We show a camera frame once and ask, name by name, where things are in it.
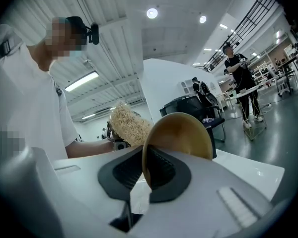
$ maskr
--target gray floor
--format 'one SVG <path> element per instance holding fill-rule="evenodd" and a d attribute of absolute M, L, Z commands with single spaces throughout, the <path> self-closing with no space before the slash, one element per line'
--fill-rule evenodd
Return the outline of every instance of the gray floor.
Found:
<path fill-rule="evenodd" d="M 225 109 L 226 141 L 216 142 L 216 148 L 255 161 L 285 168 L 282 182 L 272 200 L 273 204 L 289 198 L 298 187 L 298 90 L 293 95 L 277 95 L 276 87 L 260 92 L 260 106 L 271 103 L 271 108 L 264 107 L 267 128 L 253 141 L 244 134 L 240 108 Z M 215 137 L 220 137 L 220 127 L 215 128 Z"/>

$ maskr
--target white ceiling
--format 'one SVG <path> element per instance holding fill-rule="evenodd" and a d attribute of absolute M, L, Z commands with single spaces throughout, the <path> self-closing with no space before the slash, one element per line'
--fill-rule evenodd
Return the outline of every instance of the white ceiling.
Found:
<path fill-rule="evenodd" d="M 55 16 L 75 15 L 87 26 L 93 22 L 99 24 L 99 45 L 88 44 L 82 58 L 64 59 L 51 68 L 51 75 L 62 88 L 92 70 L 98 72 L 98 78 L 66 92 L 72 118 L 81 120 L 109 109 L 119 99 L 131 104 L 145 102 L 137 79 L 144 59 L 160 58 L 184 64 L 205 62 L 212 54 L 201 49 L 219 47 L 231 27 L 238 24 L 227 13 L 232 1 L 15 0 L 1 22 L 14 27 L 28 45 L 45 36 L 45 27 Z M 158 10 L 157 18 L 147 18 L 149 8 Z M 240 13 L 236 8 L 232 11 L 235 16 Z M 202 15 L 207 17 L 204 24 L 199 23 Z M 228 26 L 227 33 L 219 28 L 220 22 Z M 95 65 L 94 69 L 83 65 L 87 58 Z"/>

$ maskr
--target ceiling light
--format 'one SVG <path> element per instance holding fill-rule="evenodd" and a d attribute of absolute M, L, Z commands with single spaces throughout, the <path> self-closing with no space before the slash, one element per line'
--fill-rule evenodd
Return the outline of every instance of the ceiling light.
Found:
<path fill-rule="evenodd" d="M 158 11 L 155 8 L 151 8 L 147 11 L 148 18 L 155 18 L 158 16 Z"/>
<path fill-rule="evenodd" d="M 77 80 L 73 84 L 69 85 L 67 88 L 65 88 L 65 90 L 70 92 L 70 91 L 74 90 L 75 88 L 81 86 L 82 84 L 84 84 L 94 78 L 97 78 L 97 77 L 98 77 L 98 74 L 94 71 L 94 72 L 84 76 L 83 78 Z"/>
<path fill-rule="evenodd" d="M 87 119 L 87 118 L 94 117 L 94 116 L 95 116 L 95 114 L 91 114 L 89 116 L 83 117 L 82 119 Z"/>
<path fill-rule="evenodd" d="M 200 23 L 204 23 L 205 21 L 207 21 L 207 18 L 205 16 L 200 17 Z"/>
<path fill-rule="evenodd" d="M 278 32 L 276 33 L 276 38 L 279 38 L 279 37 L 281 36 L 281 34 L 282 34 L 282 32 L 281 32 L 281 31 L 278 31 Z"/>

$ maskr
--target metal railing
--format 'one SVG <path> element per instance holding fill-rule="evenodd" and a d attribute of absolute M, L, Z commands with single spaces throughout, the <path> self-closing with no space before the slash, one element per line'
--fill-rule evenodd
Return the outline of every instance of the metal railing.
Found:
<path fill-rule="evenodd" d="M 266 16 L 275 2 L 275 0 L 256 0 L 247 15 L 234 29 L 234 32 L 231 33 L 231 35 L 229 35 L 224 43 L 218 48 L 220 51 L 215 52 L 214 55 L 207 61 L 207 64 L 202 67 L 202 69 L 206 72 L 211 72 L 213 69 L 215 69 L 215 67 L 219 65 L 220 62 L 226 57 L 226 55 L 222 52 L 223 46 L 227 42 L 229 42 L 232 47 L 237 43 L 241 43 Z"/>

